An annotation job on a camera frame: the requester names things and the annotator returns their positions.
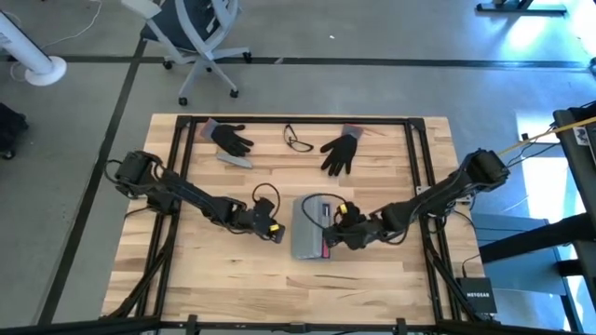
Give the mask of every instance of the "yellow cable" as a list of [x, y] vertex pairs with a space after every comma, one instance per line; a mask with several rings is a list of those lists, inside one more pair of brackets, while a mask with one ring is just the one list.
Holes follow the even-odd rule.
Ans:
[[510, 152], [511, 150], [514, 150], [514, 149], [519, 148], [519, 147], [521, 147], [523, 145], [526, 145], [526, 144], [528, 144], [529, 142], [531, 142], [531, 141], [533, 141], [535, 139], [539, 139], [541, 137], [544, 137], [544, 136], [547, 136], [547, 135], [550, 135], [550, 134], [560, 133], [562, 131], [569, 130], [569, 129], [573, 128], [573, 127], [585, 126], [585, 125], [590, 124], [592, 122], [596, 122], [596, 116], [593, 116], [593, 117], [591, 117], [589, 119], [585, 119], [583, 121], [572, 123], [571, 125], [566, 125], [566, 126], [563, 126], [563, 127], [554, 128], [552, 130], [543, 132], [542, 134], [536, 135], [536, 136], [534, 136], [534, 137], [532, 137], [532, 138], [530, 138], [528, 140], [515, 143], [515, 144], [511, 145], [510, 147], [508, 147], [507, 149], [503, 150], [502, 152], [498, 153], [498, 155], [506, 154], [506, 153]]

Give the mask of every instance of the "netgear logo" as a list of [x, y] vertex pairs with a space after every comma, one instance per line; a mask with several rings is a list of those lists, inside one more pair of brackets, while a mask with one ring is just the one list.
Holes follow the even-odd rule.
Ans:
[[491, 298], [491, 295], [486, 292], [469, 292], [466, 295], [468, 298]]

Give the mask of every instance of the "black metal frame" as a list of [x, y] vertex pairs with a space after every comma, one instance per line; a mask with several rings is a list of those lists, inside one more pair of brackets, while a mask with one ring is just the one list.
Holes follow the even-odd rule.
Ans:
[[[188, 134], [185, 141], [183, 161], [180, 175], [187, 177], [190, 166], [190, 157], [193, 149], [193, 142], [196, 133], [196, 125], [207, 121], [207, 116], [181, 115], [176, 120], [176, 126], [172, 138], [167, 167], [174, 168], [178, 155], [183, 130], [188, 127]], [[413, 189], [422, 186], [420, 171], [417, 164], [417, 155], [413, 141], [413, 129], [417, 130], [420, 136], [423, 162], [428, 185], [435, 184], [435, 176], [430, 157], [430, 148], [427, 139], [427, 130], [423, 118], [362, 118], [362, 117], [236, 117], [223, 116], [214, 117], [221, 123], [279, 123], [279, 124], [360, 124], [360, 125], [396, 125], [403, 126], [405, 130], [406, 146], [411, 165], [413, 177]], [[383, 331], [392, 332], [396, 335], [405, 335], [407, 332], [440, 332], [444, 334], [568, 334], [564, 331], [551, 331], [535, 328], [522, 328], [501, 326], [492, 322], [480, 321], [473, 317], [473, 310], [467, 303], [465, 295], [458, 288], [453, 277], [449, 248], [444, 232], [437, 233], [440, 256], [433, 246], [428, 229], [428, 218], [420, 217], [420, 229], [422, 232], [423, 249], [427, 266], [428, 286], [432, 309], [435, 317], [435, 325], [406, 325], [403, 318], [396, 318], [396, 322], [387, 325], [341, 325], [341, 324], [307, 324], [307, 323], [234, 323], [234, 322], [197, 322], [196, 315], [189, 315], [188, 320], [181, 322], [161, 321], [163, 314], [166, 291], [169, 280], [169, 268], [171, 266], [174, 242], [178, 231], [180, 220], [180, 207], [171, 216], [168, 236], [161, 248], [159, 240], [164, 226], [164, 215], [157, 214], [155, 227], [151, 236], [144, 275], [137, 286], [132, 290], [121, 306], [108, 316], [99, 320], [71, 322], [63, 324], [40, 325], [21, 328], [0, 329], [0, 335], [31, 335], [31, 334], [54, 334], [71, 335], [85, 333], [88, 335], [107, 334], [131, 334], [146, 330], [158, 330], [163, 328], [186, 329], [187, 335], [197, 335], [202, 329], [242, 329], [242, 330], [280, 330], [289, 333], [306, 333], [309, 331]], [[147, 296], [150, 283], [155, 274], [161, 268], [161, 274], [157, 285], [156, 302], [152, 315], [145, 316]], [[436, 271], [445, 280], [451, 306], [452, 319], [443, 317], [440, 303], [439, 284]], [[134, 306], [137, 305], [134, 317], [129, 317]], [[461, 321], [460, 307], [467, 313], [468, 321]]]
[[517, 13], [527, 15], [562, 15], [567, 12], [563, 5], [530, 5], [534, 0], [499, 0], [500, 3], [481, 3], [476, 5], [480, 13]]

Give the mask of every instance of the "eyeglasses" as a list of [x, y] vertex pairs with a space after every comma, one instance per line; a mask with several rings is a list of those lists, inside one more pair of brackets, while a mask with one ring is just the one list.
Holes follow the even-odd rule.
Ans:
[[290, 124], [283, 128], [283, 140], [291, 147], [294, 151], [299, 153], [308, 153], [315, 148], [314, 145], [298, 141], [298, 136], [294, 132], [294, 129]]

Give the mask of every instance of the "black metal stand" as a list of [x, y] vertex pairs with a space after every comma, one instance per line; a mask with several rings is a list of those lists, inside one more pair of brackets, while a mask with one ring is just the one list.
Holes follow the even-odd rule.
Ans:
[[[180, 175], [186, 178], [190, 165], [190, 157], [195, 138], [196, 125], [207, 121], [204, 116], [179, 116], [172, 139], [167, 166], [172, 168], [179, 149], [183, 129], [188, 127], [188, 134], [184, 146], [183, 161]], [[395, 125], [404, 127], [408, 154], [411, 164], [413, 187], [421, 185], [420, 172], [417, 165], [415, 146], [413, 142], [413, 129], [420, 135], [422, 156], [429, 185], [435, 183], [435, 176], [430, 158], [427, 133], [424, 119], [422, 118], [344, 118], [344, 117], [218, 117], [216, 121], [221, 123], [278, 123], [278, 124], [368, 124], [368, 125]], [[506, 335], [518, 334], [566, 334], [564, 331], [550, 331], [535, 328], [518, 328], [500, 326], [492, 321], [486, 321], [484, 317], [477, 315], [473, 307], [467, 301], [465, 294], [454, 279], [449, 256], [449, 248], [444, 232], [438, 234], [438, 246], [440, 254], [435, 250], [433, 241], [428, 229], [428, 217], [420, 218], [423, 249], [427, 267], [427, 278], [430, 289], [432, 309], [436, 325], [406, 325], [403, 318], [397, 318], [396, 322], [387, 325], [352, 325], [352, 324], [306, 324], [306, 323], [226, 323], [226, 322], [197, 322], [196, 315], [189, 315], [188, 319], [181, 322], [164, 322], [161, 316], [164, 310], [164, 301], [168, 287], [169, 268], [171, 266], [173, 247], [178, 230], [180, 219], [180, 207], [172, 215], [169, 224], [168, 236], [164, 245], [159, 247], [159, 240], [165, 216], [156, 216], [155, 229], [151, 237], [147, 263], [142, 279], [135, 286], [129, 296], [122, 302], [119, 308], [106, 317], [94, 321], [72, 322], [53, 325], [41, 325], [21, 328], [0, 329], [0, 335], [108, 335], [108, 334], [133, 334], [141, 331], [159, 330], [164, 328], [185, 329], [187, 335], [198, 335], [203, 329], [242, 329], [242, 330], [271, 330], [286, 331], [289, 333], [307, 333], [310, 331], [379, 331], [391, 332], [393, 335], [406, 335], [408, 332], [431, 332], [441, 334], [491, 334]], [[147, 303], [149, 285], [157, 271], [161, 269], [157, 285], [156, 304], [151, 316], [144, 316]], [[443, 317], [439, 284], [436, 272], [439, 272], [447, 285], [449, 292], [449, 303], [451, 306], [452, 319], [446, 320]], [[129, 317], [134, 306], [137, 306], [134, 317]], [[466, 322], [461, 320], [461, 309], [467, 314]]]
[[533, 5], [534, 0], [501, 0], [497, 3], [477, 4], [476, 10], [488, 13], [517, 13], [526, 15], [562, 15], [567, 12], [563, 5]]
[[480, 251], [482, 261], [489, 263], [542, 248], [593, 238], [589, 214], [583, 213], [482, 246]]

